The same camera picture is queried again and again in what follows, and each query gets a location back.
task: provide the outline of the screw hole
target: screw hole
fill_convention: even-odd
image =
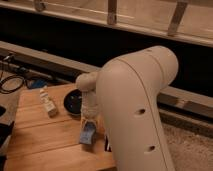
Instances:
[[[135,114],[136,114],[137,116],[140,116],[140,115],[143,115],[145,112],[146,112],[145,109],[139,109]]]
[[[148,148],[147,152],[151,152],[151,151],[153,151],[154,149],[155,149],[155,146],[150,146],[150,147]]]

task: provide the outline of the dark background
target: dark background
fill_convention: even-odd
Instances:
[[[0,8],[0,40],[102,66],[154,45],[170,48],[180,69],[172,86],[213,97],[213,48]]]

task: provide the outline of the wooden table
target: wooden table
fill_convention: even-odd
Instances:
[[[92,148],[78,143],[80,120],[64,109],[65,95],[74,84],[48,87],[59,114],[49,118],[39,90],[21,92],[15,126],[8,147],[5,171],[94,171],[115,166],[112,153],[104,151],[104,139]]]

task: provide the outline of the black bowl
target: black bowl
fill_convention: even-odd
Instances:
[[[82,93],[75,89],[68,93],[64,98],[64,107],[71,116],[81,116]]]

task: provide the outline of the wooden cutting board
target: wooden cutting board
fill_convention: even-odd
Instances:
[[[74,84],[48,87],[59,114],[49,118],[39,89],[21,92],[15,126],[9,143],[5,171],[94,171],[115,166],[112,153],[104,151],[104,138],[93,147],[78,143],[80,119],[72,118],[63,106]]]

